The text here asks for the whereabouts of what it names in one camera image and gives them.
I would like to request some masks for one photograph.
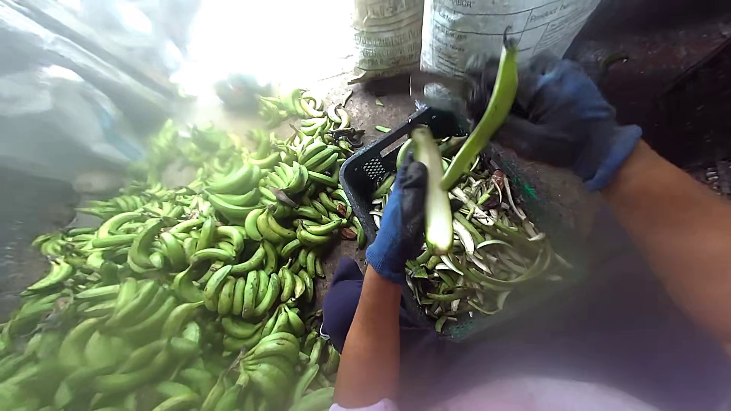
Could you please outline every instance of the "sack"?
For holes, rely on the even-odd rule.
[[[541,51],[563,56],[599,0],[426,0],[421,69],[462,76],[476,53],[500,56],[503,33],[518,61]]]
[[[419,68],[424,0],[355,0],[353,28],[359,83]]]

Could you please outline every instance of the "blue glove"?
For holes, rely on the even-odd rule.
[[[495,61],[475,60],[468,111],[479,120],[494,83]],[[609,184],[642,135],[639,126],[619,126],[615,111],[573,61],[542,54],[519,73],[517,106],[495,139],[527,159],[568,167],[590,191]]]
[[[381,229],[365,257],[378,274],[404,282],[406,261],[416,258],[424,244],[424,196],[428,172],[409,154],[396,174],[393,191],[383,210]]]

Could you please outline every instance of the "crate mesh side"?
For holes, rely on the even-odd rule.
[[[383,162],[381,161],[380,156],[376,156],[365,162],[363,165],[363,171],[365,171],[368,178],[376,184],[381,182],[386,173],[386,169],[383,167]]]

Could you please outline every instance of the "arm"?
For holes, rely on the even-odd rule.
[[[335,400],[341,407],[366,407],[398,395],[398,305],[406,260],[416,258],[424,244],[426,178],[426,166],[407,156],[381,230],[365,251],[368,268],[335,381]]]
[[[475,70],[490,79],[479,76],[489,64]],[[600,190],[673,299],[731,354],[731,204],[639,141],[639,127],[619,126],[576,63],[538,55],[522,69],[518,105],[527,118],[510,116],[496,139]]]
[[[335,400],[342,407],[366,407],[395,398],[400,298],[401,287],[368,266],[335,383]]]
[[[644,142],[602,194],[673,299],[731,343],[731,205]]]

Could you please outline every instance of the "pile of green plantains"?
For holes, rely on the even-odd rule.
[[[314,281],[340,237],[366,237],[338,184],[347,112],[295,90],[262,98],[249,152],[168,122],[103,221],[34,241],[50,271],[2,325],[4,410],[326,410],[339,354],[318,334]],[[160,183],[184,160],[181,188]]]

